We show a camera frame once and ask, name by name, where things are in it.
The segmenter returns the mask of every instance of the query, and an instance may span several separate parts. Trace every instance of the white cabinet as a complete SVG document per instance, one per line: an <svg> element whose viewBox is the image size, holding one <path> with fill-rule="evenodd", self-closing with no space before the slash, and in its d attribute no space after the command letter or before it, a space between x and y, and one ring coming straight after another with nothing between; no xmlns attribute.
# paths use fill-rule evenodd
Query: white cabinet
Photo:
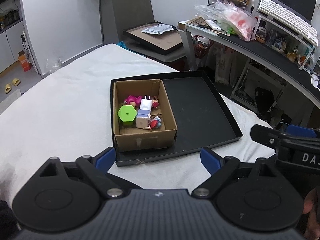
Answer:
<svg viewBox="0 0 320 240"><path fill-rule="evenodd" d="M18 53L23 50L23 45L21 42L21 35L23 32L23 22L19 22L11 28L7 29L5 33L7 34L7 39L9 41L9 46L13 54L14 60L18 60Z"/></svg>
<svg viewBox="0 0 320 240"><path fill-rule="evenodd" d="M4 71L7 67L15 62L7 36L4 33L0 34L0 72Z"/></svg>

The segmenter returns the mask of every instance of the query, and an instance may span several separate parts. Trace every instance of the white keyboard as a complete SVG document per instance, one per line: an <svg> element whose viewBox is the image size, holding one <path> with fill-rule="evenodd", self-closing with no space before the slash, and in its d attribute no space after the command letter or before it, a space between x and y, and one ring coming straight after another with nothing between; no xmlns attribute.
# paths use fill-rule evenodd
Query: white keyboard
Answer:
<svg viewBox="0 0 320 240"><path fill-rule="evenodd" d="M258 11L272 16L318 47L317 30L287 8L271 0L261 0Z"/></svg>

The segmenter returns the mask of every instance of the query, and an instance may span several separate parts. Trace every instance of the yellow slipper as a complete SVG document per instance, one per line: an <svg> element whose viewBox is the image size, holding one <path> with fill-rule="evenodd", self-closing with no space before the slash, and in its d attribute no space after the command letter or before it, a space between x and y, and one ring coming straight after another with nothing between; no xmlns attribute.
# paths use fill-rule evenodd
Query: yellow slipper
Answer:
<svg viewBox="0 0 320 240"><path fill-rule="evenodd" d="M15 87L18 86L21 83L20 79L14 78L12 80L12 85L14 85Z"/></svg>
<svg viewBox="0 0 320 240"><path fill-rule="evenodd" d="M10 84L6 84L4 87L4 91L6 94L8 94L11 91L11 85Z"/></svg>

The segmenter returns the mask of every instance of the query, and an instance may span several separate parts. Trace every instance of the finger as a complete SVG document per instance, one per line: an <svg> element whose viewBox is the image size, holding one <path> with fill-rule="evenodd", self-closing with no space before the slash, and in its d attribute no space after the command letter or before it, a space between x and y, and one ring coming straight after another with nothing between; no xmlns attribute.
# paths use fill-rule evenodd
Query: finger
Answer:
<svg viewBox="0 0 320 240"><path fill-rule="evenodd" d="M320 237L320 224L316 221L316 210L312 208L307 223L307 230L305 231L305 238L309 240L318 239Z"/></svg>
<svg viewBox="0 0 320 240"><path fill-rule="evenodd" d="M313 204L316 203L317 200L318 196L316 193L316 189L314 188L308 193L308 195L304 199L303 214L308 214L311 211Z"/></svg>

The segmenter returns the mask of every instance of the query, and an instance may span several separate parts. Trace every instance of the gray ribbed surface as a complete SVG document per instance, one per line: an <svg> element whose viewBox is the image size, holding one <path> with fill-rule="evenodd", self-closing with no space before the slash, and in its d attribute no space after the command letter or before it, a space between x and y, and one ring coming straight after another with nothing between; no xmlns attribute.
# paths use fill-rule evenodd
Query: gray ribbed surface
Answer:
<svg viewBox="0 0 320 240"><path fill-rule="evenodd" d="M207 200L186 190L132 190L123 199L107 201L85 226L58 235L23 231L23 240L303 240L294 229L277 234L254 234L225 222Z"/></svg>

